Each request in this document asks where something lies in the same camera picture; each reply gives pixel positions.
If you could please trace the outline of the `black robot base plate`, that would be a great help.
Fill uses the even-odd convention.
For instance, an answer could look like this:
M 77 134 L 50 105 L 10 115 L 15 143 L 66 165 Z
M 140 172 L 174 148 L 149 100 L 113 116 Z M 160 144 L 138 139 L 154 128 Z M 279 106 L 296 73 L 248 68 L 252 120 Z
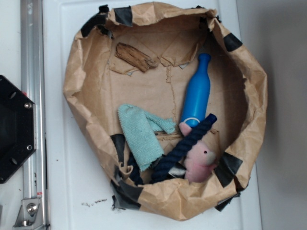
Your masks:
M 0 183 L 6 183 L 35 151 L 35 104 L 0 77 Z

